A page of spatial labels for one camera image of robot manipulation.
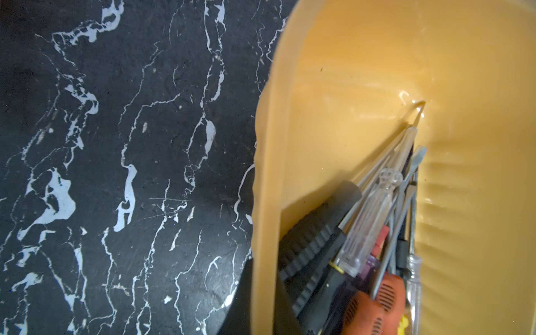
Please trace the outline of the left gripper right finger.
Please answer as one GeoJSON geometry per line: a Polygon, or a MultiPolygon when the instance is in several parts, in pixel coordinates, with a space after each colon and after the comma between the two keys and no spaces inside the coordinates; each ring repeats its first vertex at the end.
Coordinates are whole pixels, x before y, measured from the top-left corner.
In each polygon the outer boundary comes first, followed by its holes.
{"type": "Polygon", "coordinates": [[[286,288],[283,284],[276,285],[274,299],[274,334],[302,335],[300,324],[293,312],[286,288]]]}

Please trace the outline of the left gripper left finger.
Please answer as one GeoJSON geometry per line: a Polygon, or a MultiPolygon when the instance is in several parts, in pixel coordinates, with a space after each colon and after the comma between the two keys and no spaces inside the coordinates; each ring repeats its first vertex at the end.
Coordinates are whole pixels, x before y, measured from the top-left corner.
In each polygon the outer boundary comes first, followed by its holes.
{"type": "Polygon", "coordinates": [[[251,334],[253,259],[246,261],[233,301],[218,335],[251,334]]]}

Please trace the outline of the yellow plastic storage box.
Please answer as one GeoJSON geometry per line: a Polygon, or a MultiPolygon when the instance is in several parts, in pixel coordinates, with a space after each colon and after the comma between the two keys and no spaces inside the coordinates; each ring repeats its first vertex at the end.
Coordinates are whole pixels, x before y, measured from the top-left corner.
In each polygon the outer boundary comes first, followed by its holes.
{"type": "Polygon", "coordinates": [[[251,331],[279,237],[415,118],[422,334],[535,331],[534,1],[300,1],[255,120],[251,331]]]}

